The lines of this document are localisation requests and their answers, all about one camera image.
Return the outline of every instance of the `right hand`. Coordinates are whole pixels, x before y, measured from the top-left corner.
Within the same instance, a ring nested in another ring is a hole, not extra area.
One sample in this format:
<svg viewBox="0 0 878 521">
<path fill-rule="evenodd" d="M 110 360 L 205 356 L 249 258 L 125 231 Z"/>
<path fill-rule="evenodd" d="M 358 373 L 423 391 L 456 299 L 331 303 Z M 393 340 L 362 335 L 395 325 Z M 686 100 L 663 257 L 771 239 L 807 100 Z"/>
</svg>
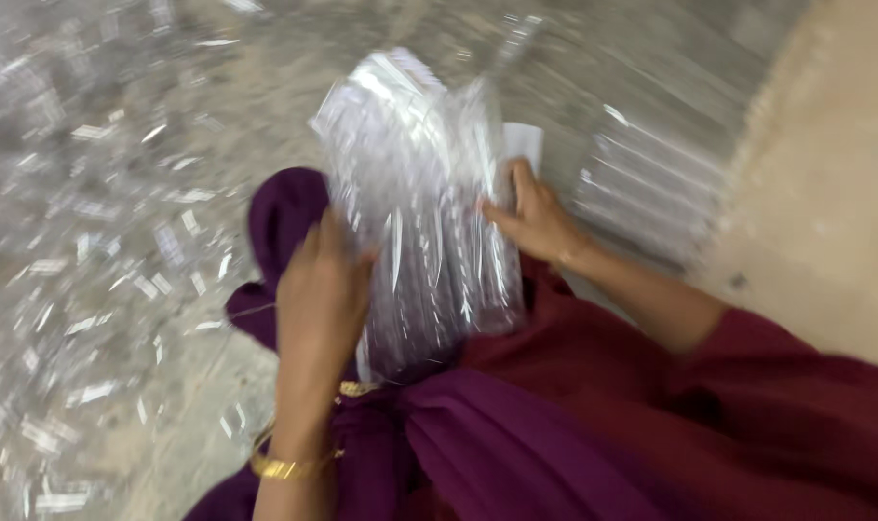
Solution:
<svg viewBox="0 0 878 521">
<path fill-rule="evenodd" d="M 510 161 L 515 185 L 515 215 L 484 202 L 484 217 L 495 223 L 525 253 L 540 261 L 562 265 L 572 256 L 599 249 L 579 231 L 550 188 L 535 179 L 525 159 Z"/>
</svg>

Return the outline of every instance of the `hand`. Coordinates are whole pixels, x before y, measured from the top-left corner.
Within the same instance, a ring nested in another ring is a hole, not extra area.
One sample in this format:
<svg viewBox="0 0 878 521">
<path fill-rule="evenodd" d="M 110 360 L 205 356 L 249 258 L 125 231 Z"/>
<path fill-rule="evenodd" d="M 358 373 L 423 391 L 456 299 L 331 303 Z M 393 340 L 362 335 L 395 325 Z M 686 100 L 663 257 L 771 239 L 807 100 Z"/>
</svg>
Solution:
<svg viewBox="0 0 878 521">
<path fill-rule="evenodd" d="M 515 215 L 489 202 L 483 204 L 484 217 L 499 226 L 525 253 L 556 265 L 599 247 L 574 225 L 547 186 L 535 180 L 525 159 L 508 165 L 515 184 Z"/>
<path fill-rule="evenodd" d="M 345 242 L 345 231 L 327 208 L 278 282 L 280 408 L 288 400 L 293 405 L 295 399 L 319 399 L 328 409 L 361 336 L 375 256 L 353 261 Z"/>
</svg>

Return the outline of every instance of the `purple cloth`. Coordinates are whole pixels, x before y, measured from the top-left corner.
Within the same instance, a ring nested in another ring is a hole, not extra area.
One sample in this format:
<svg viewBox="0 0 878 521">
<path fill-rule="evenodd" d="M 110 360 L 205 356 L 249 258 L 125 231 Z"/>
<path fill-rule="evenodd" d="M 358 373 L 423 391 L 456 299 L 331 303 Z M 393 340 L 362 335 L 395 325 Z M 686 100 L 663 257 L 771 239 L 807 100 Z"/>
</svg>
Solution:
<svg viewBox="0 0 878 521">
<path fill-rule="evenodd" d="M 265 282 L 238 289 L 233 323 L 275 349 L 275 287 L 294 248 L 328 202 L 322 174 L 278 172 L 249 212 Z M 406 387 L 343 398 L 332 437 L 340 521 L 388 521 L 405 504 L 418 466 L 465 521 L 696 519 L 692 509 L 632 459 L 591 439 L 555 405 L 483 373 L 454 370 Z M 247 467 L 217 485 L 187 521 L 247 521 L 258 479 Z"/>
</svg>

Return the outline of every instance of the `red garment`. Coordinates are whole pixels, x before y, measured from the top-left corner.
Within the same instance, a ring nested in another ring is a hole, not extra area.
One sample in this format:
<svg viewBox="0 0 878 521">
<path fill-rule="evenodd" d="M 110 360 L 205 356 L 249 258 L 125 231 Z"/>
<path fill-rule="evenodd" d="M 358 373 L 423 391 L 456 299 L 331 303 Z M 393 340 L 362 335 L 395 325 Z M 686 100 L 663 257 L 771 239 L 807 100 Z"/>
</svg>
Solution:
<svg viewBox="0 0 878 521">
<path fill-rule="evenodd" d="M 559 404 L 711 518 L 878 519 L 878 367 L 743 311 L 677 360 L 545 266 L 523 272 L 528 327 L 468 341 L 460 366 Z"/>
</svg>

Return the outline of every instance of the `left hand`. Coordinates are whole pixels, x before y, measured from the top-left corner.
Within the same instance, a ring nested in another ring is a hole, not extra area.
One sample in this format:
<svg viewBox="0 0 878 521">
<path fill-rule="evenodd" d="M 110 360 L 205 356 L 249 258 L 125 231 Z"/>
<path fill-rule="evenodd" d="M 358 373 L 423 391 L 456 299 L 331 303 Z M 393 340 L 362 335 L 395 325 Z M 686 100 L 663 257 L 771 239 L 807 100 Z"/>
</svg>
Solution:
<svg viewBox="0 0 878 521">
<path fill-rule="evenodd" d="M 374 261 L 370 254 L 350 258 L 330 208 L 292 255 L 276 296 L 280 408 L 295 399 L 324 400 L 329 408 L 365 325 Z"/>
</svg>

